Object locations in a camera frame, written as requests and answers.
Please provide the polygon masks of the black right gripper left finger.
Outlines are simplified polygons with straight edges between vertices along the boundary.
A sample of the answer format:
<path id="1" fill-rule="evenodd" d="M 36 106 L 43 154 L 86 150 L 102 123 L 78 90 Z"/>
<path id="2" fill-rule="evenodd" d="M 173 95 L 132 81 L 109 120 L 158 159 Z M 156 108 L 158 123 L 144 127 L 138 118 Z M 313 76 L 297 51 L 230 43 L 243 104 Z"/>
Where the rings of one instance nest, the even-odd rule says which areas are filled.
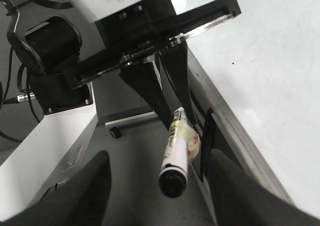
<path id="1" fill-rule="evenodd" d="M 99 151 L 55 192 L 6 220 L 5 226 L 100 226 L 112 187 L 110 157 Z"/>

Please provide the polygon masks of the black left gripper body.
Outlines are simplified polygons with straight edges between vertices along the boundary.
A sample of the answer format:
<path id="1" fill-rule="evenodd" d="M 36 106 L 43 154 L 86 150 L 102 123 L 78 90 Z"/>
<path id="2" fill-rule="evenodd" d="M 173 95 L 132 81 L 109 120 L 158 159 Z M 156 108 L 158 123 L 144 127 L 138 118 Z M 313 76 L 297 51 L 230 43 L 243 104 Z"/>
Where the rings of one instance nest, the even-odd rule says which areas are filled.
<path id="1" fill-rule="evenodd" d="M 220 24 L 241 13 L 237 0 L 213 0 L 177 14 L 172 0 L 141 0 L 95 21 L 105 48 L 63 71 L 79 88 L 109 71 L 185 42 L 207 23 Z"/>

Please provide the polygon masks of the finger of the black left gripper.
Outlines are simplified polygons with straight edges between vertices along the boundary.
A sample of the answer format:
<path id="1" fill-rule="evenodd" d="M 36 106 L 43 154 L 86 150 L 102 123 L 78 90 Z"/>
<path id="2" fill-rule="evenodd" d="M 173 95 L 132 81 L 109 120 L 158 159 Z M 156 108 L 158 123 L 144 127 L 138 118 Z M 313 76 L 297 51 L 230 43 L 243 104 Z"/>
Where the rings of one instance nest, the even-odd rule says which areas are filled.
<path id="1" fill-rule="evenodd" d="M 138 93 L 158 115 L 166 129 L 170 128 L 172 114 L 163 95 L 152 62 L 140 62 L 123 67 L 120 78 Z"/>
<path id="2" fill-rule="evenodd" d="M 161 51 L 160 59 L 170 84 L 185 110 L 190 123 L 193 123 L 193 108 L 188 80 L 188 45 L 184 41 Z"/>

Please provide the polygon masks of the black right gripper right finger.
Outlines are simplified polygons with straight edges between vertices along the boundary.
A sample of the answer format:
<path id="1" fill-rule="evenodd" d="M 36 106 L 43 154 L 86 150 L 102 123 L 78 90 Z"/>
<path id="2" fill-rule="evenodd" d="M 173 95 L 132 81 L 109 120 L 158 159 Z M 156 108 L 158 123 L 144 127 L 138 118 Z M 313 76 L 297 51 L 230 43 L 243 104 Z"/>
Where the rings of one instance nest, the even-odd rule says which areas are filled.
<path id="1" fill-rule="evenodd" d="M 207 180 L 219 226 L 318 226 L 319 219 L 270 193 L 218 149 Z"/>

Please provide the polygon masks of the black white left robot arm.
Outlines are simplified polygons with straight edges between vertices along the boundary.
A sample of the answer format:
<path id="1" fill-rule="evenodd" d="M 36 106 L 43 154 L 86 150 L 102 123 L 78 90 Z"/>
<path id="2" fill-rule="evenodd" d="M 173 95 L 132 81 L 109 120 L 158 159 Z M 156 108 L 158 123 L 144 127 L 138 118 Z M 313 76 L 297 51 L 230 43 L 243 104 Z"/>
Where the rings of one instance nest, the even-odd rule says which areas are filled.
<path id="1" fill-rule="evenodd" d="M 90 83 L 120 70 L 121 78 L 155 111 L 163 124 L 171 112 L 152 63 L 160 55 L 168 80 L 187 119 L 196 123 L 187 74 L 190 32 L 240 14 L 237 0 L 214 0 L 177 14 L 171 0 L 29 0 L 53 11 L 76 8 L 96 24 L 105 48 L 80 60 L 82 37 L 64 16 L 27 24 L 23 0 L 1 0 L 11 14 L 7 39 L 26 69 L 26 91 L 44 119 L 0 168 L 0 220 L 38 201 L 54 180 L 78 170 L 97 123 Z"/>

